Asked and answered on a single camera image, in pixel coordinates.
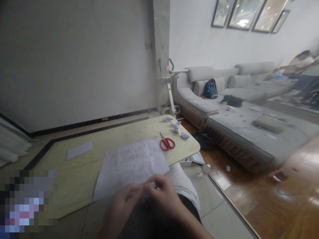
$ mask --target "wooden floor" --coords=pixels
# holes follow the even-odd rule
[[[198,131],[187,120],[182,125],[190,133]],[[319,137],[280,169],[289,175],[281,183],[250,173],[218,146],[200,152],[213,179],[262,239],[319,238]]]

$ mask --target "hand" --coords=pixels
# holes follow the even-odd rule
[[[155,182],[161,190],[157,190],[149,183]],[[144,190],[150,195],[151,198],[158,203],[161,209],[174,219],[178,219],[187,208],[179,199],[172,180],[169,177],[155,174],[153,177],[146,181]]]
[[[141,195],[142,186],[136,184],[127,185],[115,195],[99,238],[117,238],[120,235]]]

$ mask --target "sofa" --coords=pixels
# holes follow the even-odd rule
[[[319,127],[310,122],[256,104],[291,90],[293,83],[277,85],[268,81],[273,76],[272,62],[238,64],[235,68],[215,70],[211,66],[188,67],[173,81],[174,102],[181,114],[197,128],[209,133],[214,141],[253,173],[270,172],[280,167],[298,148],[306,144]],[[217,99],[201,97],[204,85],[214,78]],[[227,111],[220,105],[224,95],[241,97],[245,101],[237,111]],[[284,119],[289,127],[274,134],[253,124],[263,113]]]

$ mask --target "black trash bag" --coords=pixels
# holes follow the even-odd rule
[[[204,134],[203,131],[193,132],[192,136],[199,142],[201,150],[213,150],[214,141],[207,134]]]
[[[242,102],[244,102],[245,100],[242,98],[238,98],[232,95],[225,95],[223,100],[220,102],[220,104],[222,104],[223,102],[226,102],[227,105],[229,106],[234,106],[234,107],[241,107],[242,106]]]

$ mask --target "black floor trim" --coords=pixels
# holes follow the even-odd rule
[[[44,130],[36,131],[36,132],[30,133],[30,134],[31,134],[32,137],[37,137],[37,136],[42,136],[42,135],[45,135],[45,134],[51,134],[51,133],[61,132],[61,131],[64,131],[64,130],[79,128],[79,127],[83,127],[83,126],[87,126],[87,125],[91,125],[91,124],[107,122],[107,121],[110,121],[110,120],[116,120],[116,119],[121,119],[121,118],[129,117],[129,116],[134,116],[134,115],[139,115],[139,114],[143,114],[143,113],[148,113],[150,111],[156,111],[156,108],[150,108],[150,109],[145,109],[145,110],[125,113],[125,114],[121,114],[121,115],[110,116],[110,117],[108,117],[109,118],[108,120],[94,119],[94,120],[89,120],[89,121],[75,123],[75,124],[69,124],[69,125],[65,125],[65,126],[51,128],[51,129],[44,129]]]
[[[32,134],[29,133],[28,131],[26,131],[24,128],[22,128],[20,125],[18,125],[17,123],[15,123],[14,121],[12,121],[11,119],[9,119],[8,117],[6,117],[4,114],[0,113],[0,118],[2,118],[3,120],[5,120],[6,122],[8,122],[9,124],[11,124],[12,126],[16,127],[18,130],[20,130],[22,133],[24,133],[25,135],[27,135],[30,138],[33,138]]]
[[[131,124],[131,123],[135,123],[135,122],[139,122],[139,121],[143,121],[143,120],[147,120],[147,119],[149,119],[149,117],[144,117],[144,118],[141,118],[141,119],[135,119],[135,120],[127,121],[127,122],[124,122],[124,123],[114,124],[114,125],[110,125],[110,126],[106,126],[106,127],[102,127],[102,128],[97,128],[97,129],[84,131],[84,132],[81,132],[81,133],[76,133],[76,134],[63,136],[63,137],[60,137],[60,138],[51,139],[49,141],[49,143],[47,143],[43,147],[43,149],[31,160],[31,162],[29,162],[29,164],[24,168],[24,170],[32,170],[37,165],[37,163],[40,162],[40,160],[43,158],[43,156],[49,151],[49,149],[56,142],[60,142],[60,141],[66,140],[66,139],[76,138],[76,137],[87,135],[87,134],[91,134],[91,133],[96,133],[96,132],[107,130],[107,129],[111,129],[111,128],[116,128],[116,127],[119,127],[119,126],[122,126],[122,125],[127,125],[127,124]]]
[[[248,229],[248,231],[251,233],[251,235],[255,239],[261,239],[260,236],[257,234],[257,232],[246,221],[244,216],[238,211],[238,209],[235,207],[235,205],[232,203],[232,201],[227,197],[227,195],[224,193],[224,191],[221,189],[221,187],[215,182],[213,177],[210,176],[210,174],[208,175],[208,178],[211,180],[211,182],[214,184],[214,186],[217,188],[217,190],[220,192],[220,194],[223,196],[223,198],[229,204],[229,206],[233,209],[233,211],[236,213],[236,215],[239,217],[239,219],[242,221],[242,223],[245,225],[245,227]]]

